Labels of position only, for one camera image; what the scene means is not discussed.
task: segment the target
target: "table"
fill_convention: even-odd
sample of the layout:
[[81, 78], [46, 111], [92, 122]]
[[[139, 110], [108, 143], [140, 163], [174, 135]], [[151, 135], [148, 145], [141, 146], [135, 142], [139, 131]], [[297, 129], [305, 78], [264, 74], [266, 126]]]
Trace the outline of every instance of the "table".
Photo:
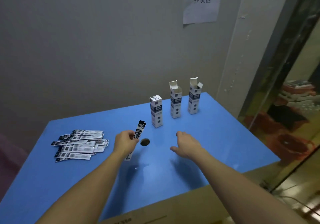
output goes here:
[[[135, 130], [146, 122], [132, 159], [124, 161], [100, 220], [177, 196], [208, 184], [198, 167], [170, 151], [176, 132], [186, 131], [215, 158], [244, 173], [279, 160], [209, 94], [202, 93], [199, 112], [187, 112], [188, 96], [182, 98], [181, 117], [170, 116], [170, 99], [163, 100], [163, 126], [151, 124], [150, 104], [140, 104], [93, 114], [50, 121], [19, 174], [0, 203], [3, 223], [34, 223], [70, 187], [94, 170], [112, 152], [122, 130]], [[57, 148], [50, 146], [60, 135], [74, 129], [104, 130], [110, 140], [104, 153], [87, 160], [54, 162]]]

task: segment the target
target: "black circle on box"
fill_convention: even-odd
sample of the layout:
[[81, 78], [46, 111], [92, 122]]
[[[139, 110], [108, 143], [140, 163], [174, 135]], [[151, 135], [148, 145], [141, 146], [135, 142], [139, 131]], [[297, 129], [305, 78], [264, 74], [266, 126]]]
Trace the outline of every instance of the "black circle on box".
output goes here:
[[150, 140], [148, 139], [148, 138], [144, 138], [144, 139], [142, 139], [141, 141], [140, 141], [140, 145], [142, 145], [142, 146], [147, 146], [147, 145], [149, 145], [149, 143], [150, 143]]

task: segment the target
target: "wire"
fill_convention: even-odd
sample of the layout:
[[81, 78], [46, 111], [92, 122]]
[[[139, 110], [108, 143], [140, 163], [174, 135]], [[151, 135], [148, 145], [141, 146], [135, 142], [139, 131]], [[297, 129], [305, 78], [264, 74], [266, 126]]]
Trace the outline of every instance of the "wire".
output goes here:
[[320, 216], [316, 211], [314, 211], [313, 209], [311, 209], [309, 206], [303, 204], [302, 202], [298, 201], [296, 198], [290, 197], [290, 196], [279, 196], [280, 198], [290, 198], [295, 200], [296, 202], [298, 202], [299, 204], [305, 206], [306, 208], [308, 208], [310, 211], [312, 211], [313, 213], [315, 213], [316, 215]]

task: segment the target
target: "person's right hand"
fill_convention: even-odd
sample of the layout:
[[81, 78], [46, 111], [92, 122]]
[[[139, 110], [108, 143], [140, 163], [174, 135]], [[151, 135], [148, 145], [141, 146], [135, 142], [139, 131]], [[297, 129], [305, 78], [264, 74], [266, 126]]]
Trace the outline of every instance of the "person's right hand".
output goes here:
[[176, 136], [178, 137], [178, 147], [170, 147], [170, 150], [178, 156], [192, 159], [192, 156], [202, 149], [200, 143], [191, 135], [178, 131]]

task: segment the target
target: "pile of packets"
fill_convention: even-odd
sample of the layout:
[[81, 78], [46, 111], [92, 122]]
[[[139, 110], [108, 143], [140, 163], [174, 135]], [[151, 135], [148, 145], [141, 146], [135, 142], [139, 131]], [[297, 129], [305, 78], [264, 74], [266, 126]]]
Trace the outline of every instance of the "pile of packets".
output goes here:
[[103, 152], [109, 140], [102, 139], [103, 131], [74, 130], [71, 134], [60, 136], [52, 146], [58, 147], [55, 161], [69, 159], [90, 160], [92, 155]]

